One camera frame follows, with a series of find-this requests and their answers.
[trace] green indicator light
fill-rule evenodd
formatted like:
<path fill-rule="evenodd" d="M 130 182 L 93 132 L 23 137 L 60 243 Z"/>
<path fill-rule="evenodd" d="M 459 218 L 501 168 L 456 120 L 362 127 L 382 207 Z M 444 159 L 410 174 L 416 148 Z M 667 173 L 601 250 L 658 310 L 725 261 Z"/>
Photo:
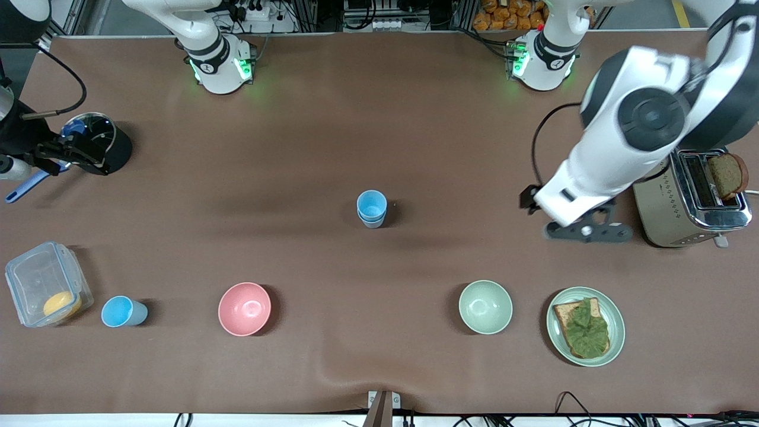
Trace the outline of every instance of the green indicator light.
<path fill-rule="evenodd" d="M 567 64 L 567 72 L 564 74 L 564 78 L 567 78 L 569 74 L 572 72 L 572 64 L 575 63 L 575 58 L 577 58 L 576 55 L 572 56 L 572 59 L 569 60 L 569 63 Z"/>
<path fill-rule="evenodd" d="M 515 76 L 522 76 L 524 74 L 524 69 L 527 67 L 527 63 L 530 61 L 530 53 L 525 52 L 524 55 L 517 59 L 517 61 L 514 63 L 514 75 Z"/>
<path fill-rule="evenodd" d="M 195 73 L 195 80 L 200 81 L 200 76 L 197 72 L 197 68 L 195 68 L 195 64 L 193 62 L 190 62 L 190 66 L 192 67 L 192 71 Z"/>
<path fill-rule="evenodd" d="M 249 79 L 252 75 L 250 72 L 250 63 L 248 61 L 240 61 L 239 59 L 235 59 L 235 66 L 240 72 L 240 77 L 242 77 L 243 80 Z"/>

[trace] container lid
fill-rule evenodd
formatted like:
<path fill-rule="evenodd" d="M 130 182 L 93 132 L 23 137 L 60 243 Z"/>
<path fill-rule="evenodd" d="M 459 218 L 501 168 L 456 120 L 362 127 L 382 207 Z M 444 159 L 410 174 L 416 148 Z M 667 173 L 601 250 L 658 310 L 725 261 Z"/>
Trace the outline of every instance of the container lid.
<path fill-rule="evenodd" d="M 8 262 L 5 279 L 18 318 L 28 327 L 59 321 L 82 303 L 78 263 L 65 246 L 56 242 L 45 242 Z"/>

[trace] bread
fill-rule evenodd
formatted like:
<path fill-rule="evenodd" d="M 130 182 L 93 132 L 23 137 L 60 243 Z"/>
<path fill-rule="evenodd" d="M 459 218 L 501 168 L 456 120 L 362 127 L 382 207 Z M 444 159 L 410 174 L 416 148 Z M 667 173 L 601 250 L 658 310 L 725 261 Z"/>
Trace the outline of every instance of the bread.
<path fill-rule="evenodd" d="M 734 198 L 748 187 L 748 167 L 742 158 L 724 153 L 711 157 L 708 163 L 717 193 L 723 200 Z"/>
<path fill-rule="evenodd" d="M 509 10 L 507 8 L 496 8 L 496 11 L 493 12 L 493 19 L 496 21 L 506 21 L 509 19 Z"/>
<path fill-rule="evenodd" d="M 591 298 L 591 317 L 594 318 L 600 318 L 601 317 L 601 307 L 598 305 L 598 298 Z M 572 319 L 572 316 L 574 314 L 575 308 L 579 307 L 582 304 L 582 300 L 575 301 L 575 302 L 567 302 L 566 304 L 558 304 L 553 306 L 553 312 L 556 313 L 556 318 L 559 319 L 559 324 L 562 327 L 562 334 L 564 335 L 564 339 L 566 340 L 566 334 L 567 334 L 567 325 L 569 325 L 570 320 Z M 602 354 L 606 354 L 606 352 L 609 351 L 609 348 L 611 347 L 611 341 L 606 342 L 606 348 L 603 349 Z M 569 349 L 572 351 L 572 354 L 584 359 L 584 357 L 578 355 L 575 353 L 575 351 L 572 349 L 572 346 L 569 346 Z"/>
<path fill-rule="evenodd" d="M 530 0 L 509 0 L 509 13 L 526 17 L 532 12 Z"/>
<path fill-rule="evenodd" d="M 496 0 L 482 0 L 482 9 L 485 12 L 492 14 L 498 8 L 498 2 Z"/>
<path fill-rule="evenodd" d="M 513 0 L 518 3 L 517 16 L 528 17 L 532 12 L 532 2 L 530 0 Z"/>
<path fill-rule="evenodd" d="M 518 17 L 517 18 L 517 30 L 529 30 L 530 27 L 530 18 L 528 17 Z"/>
<path fill-rule="evenodd" d="M 510 15 L 503 23 L 504 30 L 516 30 L 517 29 L 517 15 Z"/>
<path fill-rule="evenodd" d="M 596 11 L 591 6 L 585 6 L 587 16 L 591 19 L 591 28 L 596 24 Z"/>
<path fill-rule="evenodd" d="M 472 27 L 477 31 L 485 31 L 490 26 L 490 15 L 479 13 L 474 15 L 474 21 L 472 21 Z"/>
<path fill-rule="evenodd" d="M 540 12 L 533 12 L 530 14 L 530 26 L 538 28 L 540 25 L 545 25 L 546 21 L 543 21 L 543 15 Z"/>

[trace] brown table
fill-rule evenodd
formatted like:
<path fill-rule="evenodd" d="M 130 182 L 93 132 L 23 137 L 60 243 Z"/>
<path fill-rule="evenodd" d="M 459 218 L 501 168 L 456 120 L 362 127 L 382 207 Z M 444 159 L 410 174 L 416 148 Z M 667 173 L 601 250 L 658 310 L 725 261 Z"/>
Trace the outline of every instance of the brown table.
<path fill-rule="evenodd" d="M 756 408 L 757 226 L 728 250 L 659 250 L 640 233 L 582 245 L 544 240 L 545 214 L 517 209 L 535 126 L 579 100 L 605 58 L 636 43 L 703 55 L 705 37 L 589 34 L 550 93 L 506 81 L 503 63 L 458 34 L 274 38 L 256 83 L 229 96 L 195 85 L 171 40 L 56 40 L 90 92 L 79 112 L 107 113 L 136 147 L 113 176 L 76 169 L 0 207 L 0 263 L 55 240 L 74 248 L 96 298 L 70 324 L 27 329 L 0 291 L 0 410 L 317 412 L 365 406 L 377 388 L 431 413 L 544 413 L 563 390 L 593 412 Z M 36 59 L 24 101 L 45 110 L 77 96 Z M 549 176 L 580 137 L 577 112 L 544 132 Z M 750 167 L 757 135 L 733 145 Z M 356 217 L 367 188 L 392 199 L 386 228 Z M 630 193 L 621 200 L 640 232 Z M 495 336 L 458 318 L 462 287 L 481 278 L 515 303 Z M 236 338 L 216 307 L 248 280 L 275 313 Z M 625 316 L 625 348 L 605 367 L 565 362 L 543 332 L 547 302 L 576 285 Z M 101 324 L 118 294 L 148 301 L 146 326 Z"/>

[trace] green plate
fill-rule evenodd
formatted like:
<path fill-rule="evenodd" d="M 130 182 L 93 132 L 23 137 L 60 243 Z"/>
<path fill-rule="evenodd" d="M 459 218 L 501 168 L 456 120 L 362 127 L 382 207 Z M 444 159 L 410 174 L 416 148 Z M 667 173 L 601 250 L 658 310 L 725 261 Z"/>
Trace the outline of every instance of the green plate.
<path fill-rule="evenodd" d="M 593 359 L 582 359 L 572 354 L 569 350 L 569 345 L 567 345 L 564 335 L 562 334 L 562 327 L 559 323 L 559 319 L 553 311 L 554 305 L 580 301 L 583 298 L 598 298 L 601 316 L 603 317 L 603 320 L 609 324 L 609 341 L 611 342 L 609 351 L 603 356 Z M 619 312 L 619 308 L 617 308 L 608 296 L 605 296 L 595 289 L 586 288 L 584 286 L 564 289 L 556 295 L 548 306 L 546 326 L 548 327 L 548 336 L 551 338 L 551 342 L 559 353 L 570 362 L 577 363 L 580 366 L 590 366 L 591 368 L 603 366 L 616 359 L 622 351 L 622 346 L 625 345 L 625 321 L 622 320 L 622 313 Z"/>

